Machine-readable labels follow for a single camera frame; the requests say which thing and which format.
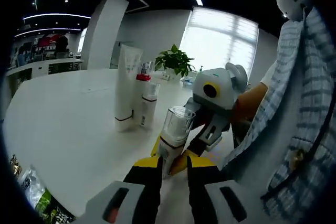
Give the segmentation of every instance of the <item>window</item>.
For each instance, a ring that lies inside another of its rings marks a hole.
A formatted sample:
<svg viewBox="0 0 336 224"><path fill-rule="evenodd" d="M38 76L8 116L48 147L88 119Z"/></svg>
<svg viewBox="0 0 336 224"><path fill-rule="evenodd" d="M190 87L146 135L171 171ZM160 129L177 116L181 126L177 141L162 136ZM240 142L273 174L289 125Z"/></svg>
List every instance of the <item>window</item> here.
<svg viewBox="0 0 336 224"><path fill-rule="evenodd" d="M84 44L84 39L85 39L85 34L86 34L86 30L87 30L87 29L88 29L88 28L85 28L85 29L82 31L81 35L80 35L80 39L79 39L79 44L78 44L78 50L77 50L77 52L82 52L83 44Z"/></svg>
<svg viewBox="0 0 336 224"><path fill-rule="evenodd" d="M242 17L194 8L181 42L181 50L196 70L225 68L227 62L239 64L250 76L258 38L258 25Z"/></svg>

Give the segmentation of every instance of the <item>shirt sleeve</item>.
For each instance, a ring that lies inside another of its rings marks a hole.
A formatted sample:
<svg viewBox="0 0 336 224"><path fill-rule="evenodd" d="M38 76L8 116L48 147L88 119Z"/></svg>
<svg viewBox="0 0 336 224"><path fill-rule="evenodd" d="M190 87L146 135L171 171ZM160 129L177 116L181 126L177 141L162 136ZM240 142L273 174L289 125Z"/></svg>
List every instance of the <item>shirt sleeve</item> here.
<svg viewBox="0 0 336 224"><path fill-rule="evenodd" d="M261 83L263 83L266 87L269 87L270 83L271 83L271 79L272 76L274 74L274 70L275 70L275 66L276 63L274 62L272 64L272 66L269 67L269 69L267 70L265 76L262 78L262 80L260 81Z"/></svg>

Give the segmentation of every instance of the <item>white pillar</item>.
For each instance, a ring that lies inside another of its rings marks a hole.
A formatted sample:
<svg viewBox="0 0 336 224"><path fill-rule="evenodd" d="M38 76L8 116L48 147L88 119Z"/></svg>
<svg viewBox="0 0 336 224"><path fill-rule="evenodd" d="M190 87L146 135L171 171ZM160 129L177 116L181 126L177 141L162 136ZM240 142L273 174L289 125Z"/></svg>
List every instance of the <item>white pillar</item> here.
<svg viewBox="0 0 336 224"><path fill-rule="evenodd" d="M91 16L81 57L82 69L110 68L112 51L128 2L102 0Z"/></svg>

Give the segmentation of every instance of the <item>small bottle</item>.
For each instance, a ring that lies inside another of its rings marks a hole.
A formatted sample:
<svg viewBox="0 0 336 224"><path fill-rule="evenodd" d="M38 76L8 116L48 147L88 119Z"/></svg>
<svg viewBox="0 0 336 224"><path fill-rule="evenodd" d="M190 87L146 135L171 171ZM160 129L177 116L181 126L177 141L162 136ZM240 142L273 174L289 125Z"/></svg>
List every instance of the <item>small bottle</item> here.
<svg viewBox="0 0 336 224"><path fill-rule="evenodd" d="M185 107L168 109L155 154L163 157L163 178L168 177L173 161L182 153L194 117L195 113Z"/></svg>
<svg viewBox="0 0 336 224"><path fill-rule="evenodd" d="M157 83L147 82L146 91L142 95L141 126L147 129L150 129L153 124L159 86Z"/></svg>
<svg viewBox="0 0 336 224"><path fill-rule="evenodd" d="M143 63L135 78L135 84L132 94L132 111L135 125L141 124L142 95L145 92L147 83L151 80L150 73L153 67L153 63L153 61Z"/></svg>

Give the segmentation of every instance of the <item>white tube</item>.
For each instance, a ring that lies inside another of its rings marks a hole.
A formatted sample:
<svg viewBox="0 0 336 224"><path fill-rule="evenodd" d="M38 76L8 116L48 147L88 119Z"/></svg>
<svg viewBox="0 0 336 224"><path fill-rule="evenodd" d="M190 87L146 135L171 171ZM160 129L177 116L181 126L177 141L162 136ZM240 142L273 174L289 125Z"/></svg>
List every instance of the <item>white tube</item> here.
<svg viewBox="0 0 336 224"><path fill-rule="evenodd" d="M142 53L141 49L121 45L114 104L114 127L117 131L133 126L132 89Z"/></svg>

